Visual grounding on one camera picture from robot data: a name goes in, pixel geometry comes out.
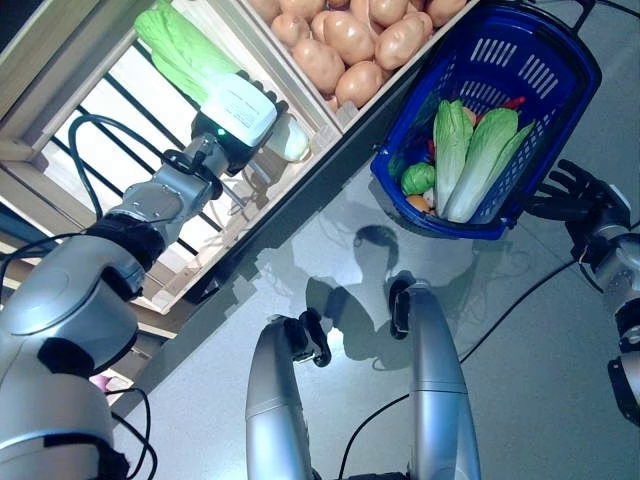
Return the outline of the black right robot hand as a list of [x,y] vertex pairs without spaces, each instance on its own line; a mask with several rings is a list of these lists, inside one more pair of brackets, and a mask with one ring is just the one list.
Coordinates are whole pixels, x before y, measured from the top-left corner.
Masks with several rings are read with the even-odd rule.
[[616,189],[577,164],[561,159],[525,203],[534,217],[563,222],[573,239],[631,229],[630,206]]

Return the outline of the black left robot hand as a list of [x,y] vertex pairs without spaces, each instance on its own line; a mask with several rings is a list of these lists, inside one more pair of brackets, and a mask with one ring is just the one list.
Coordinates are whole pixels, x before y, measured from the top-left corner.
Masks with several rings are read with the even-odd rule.
[[227,76],[224,87],[221,103],[231,121],[227,130],[235,138],[225,147],[229,162],[226,172],[235,176],[266,145],[289,105],[244,70]]

